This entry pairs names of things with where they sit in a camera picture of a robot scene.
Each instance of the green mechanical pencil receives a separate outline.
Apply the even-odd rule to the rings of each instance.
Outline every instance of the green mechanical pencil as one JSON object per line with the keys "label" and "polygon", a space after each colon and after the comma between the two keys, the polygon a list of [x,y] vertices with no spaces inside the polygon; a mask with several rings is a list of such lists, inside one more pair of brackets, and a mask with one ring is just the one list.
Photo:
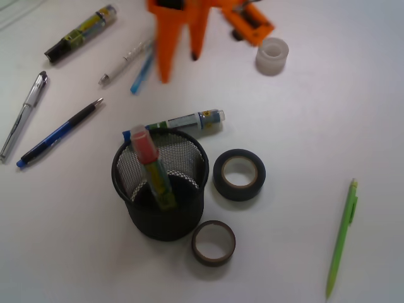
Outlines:
{"label": "green mechanical pencil", "polygon": [[336,238],[333,260],[331,261],[330,271],[328,272],[326,298],[331,295],[333,287],[336,280],[336,274],[338,273],[338,267],[340,265],[340,260],[343,251],[343,244],[347,236],[348,226],[352,223],[354,218],[356,203],[358,197],[356,197],[356,188],[358,187],[358,182],[353,179],[349,187],[347,202],[345,203],[345,208],[343,210],[340,230],[338,231],[338,237]]}

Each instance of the black and blue pen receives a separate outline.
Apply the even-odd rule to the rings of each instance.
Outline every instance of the black and blue pen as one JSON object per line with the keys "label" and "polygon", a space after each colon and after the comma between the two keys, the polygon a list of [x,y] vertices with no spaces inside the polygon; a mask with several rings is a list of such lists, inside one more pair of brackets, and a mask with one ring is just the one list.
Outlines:
{"label": "black and blue pen", "polygon": [[69,119],[68,122],[64,123],[61,127],[50,134],[46,139],[39,143],[36,147],[32,148],[28,153],[21,157],[21,160],[17,162],[17,166],[22,168],[26,166],[30,161],[38,157],[43,153],[48,147],[54,144],[58,139],[62,138],[65,134],[70,132],[77,124],[82,120],[86,119],[94,110],[95,107],[100,104],[104,98],[99,98],[90,105],[86,106],[84,109],[79,111],[76,115]]}

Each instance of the clear tape roll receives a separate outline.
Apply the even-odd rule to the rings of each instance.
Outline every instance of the clear tape roll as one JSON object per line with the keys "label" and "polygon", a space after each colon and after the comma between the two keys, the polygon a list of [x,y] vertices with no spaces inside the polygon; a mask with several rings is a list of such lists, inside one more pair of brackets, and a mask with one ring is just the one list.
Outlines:
{"label": "clear tape roll", "polygon": [[279,38],[268,38],[258,47],[256,66],[260,73],[273,76],[280,73],[285,66],[289,47]]}

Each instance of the red cap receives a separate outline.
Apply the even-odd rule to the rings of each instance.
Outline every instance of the red cap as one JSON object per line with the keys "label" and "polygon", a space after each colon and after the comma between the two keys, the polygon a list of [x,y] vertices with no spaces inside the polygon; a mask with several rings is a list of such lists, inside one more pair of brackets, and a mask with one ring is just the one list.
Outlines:
{"label": "red cap", "polygon": [[131,134],[132,146],[138,154],[139,162],[145,165],[157,161],[158,149],[149,131],[143,125],[138,125],[131,130]]}

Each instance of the mesh pen holder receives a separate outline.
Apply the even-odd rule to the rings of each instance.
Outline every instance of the mesh pen holder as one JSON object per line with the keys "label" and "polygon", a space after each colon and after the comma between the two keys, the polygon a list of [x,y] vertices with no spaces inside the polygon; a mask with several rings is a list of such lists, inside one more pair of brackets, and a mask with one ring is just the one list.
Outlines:
{"label": "mesh pen holder", "polygon": [[150,136],[167,169],[178,208],[160,211],[143,177],[131,142],[125,142],[112,163],[112,182],[125,201],[135,226],[160,241],[174,241],[194,229],[203,213],[203,191],[209,162],[202,146],[190,135],[174,129],[153,129]]}

